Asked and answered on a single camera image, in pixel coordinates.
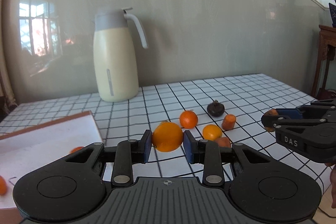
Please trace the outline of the person's hand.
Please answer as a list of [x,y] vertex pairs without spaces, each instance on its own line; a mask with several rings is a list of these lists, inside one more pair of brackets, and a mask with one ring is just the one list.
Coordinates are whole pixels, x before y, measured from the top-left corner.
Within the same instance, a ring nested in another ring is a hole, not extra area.
[[333,168],[330,174],[331,196],[333,199],[331,207],[335,209],[336,208],[336,166],[335,166],[335,163],[333,162],[326,163],[325,165]]

